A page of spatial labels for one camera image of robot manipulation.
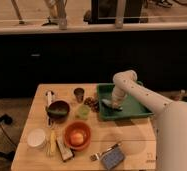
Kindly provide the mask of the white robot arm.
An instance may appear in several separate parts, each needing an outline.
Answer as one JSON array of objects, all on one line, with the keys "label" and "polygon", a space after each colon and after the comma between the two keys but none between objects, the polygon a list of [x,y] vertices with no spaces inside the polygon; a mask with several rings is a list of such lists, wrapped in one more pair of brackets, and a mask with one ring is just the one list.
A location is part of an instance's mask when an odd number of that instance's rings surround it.
[{"label": "white robot arm", "polygon": [[113,106],[129,94],[156,115],[156,171],[187,171],[187,102],[139,85],[133,70],[116,73],[113,83]]}]

